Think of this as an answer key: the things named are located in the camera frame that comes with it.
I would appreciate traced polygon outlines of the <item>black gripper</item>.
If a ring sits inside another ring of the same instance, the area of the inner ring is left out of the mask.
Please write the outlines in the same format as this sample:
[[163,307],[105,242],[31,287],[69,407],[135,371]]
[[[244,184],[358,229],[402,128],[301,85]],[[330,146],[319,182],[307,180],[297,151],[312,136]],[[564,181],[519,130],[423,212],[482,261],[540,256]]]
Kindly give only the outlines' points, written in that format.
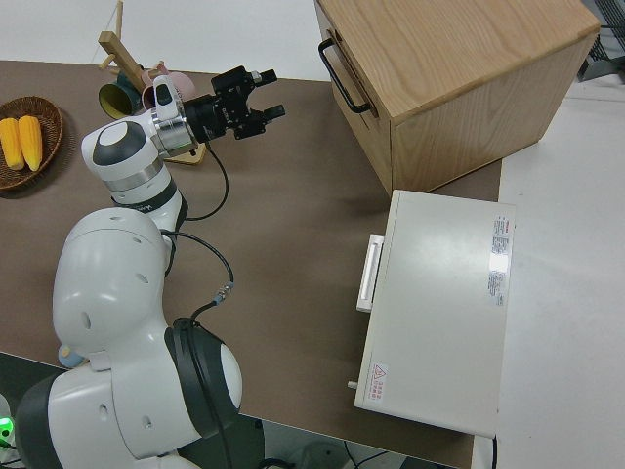
[[199,143],[223,137],[232,130],[237,140],[260,135],[268,124],[285,115],[283,105],[264,110],[247,104],[255,88],[277,81],[273,69],[247,71],[243,65],[211,79],[214,95],[206,94],[187,102],[187,124]]

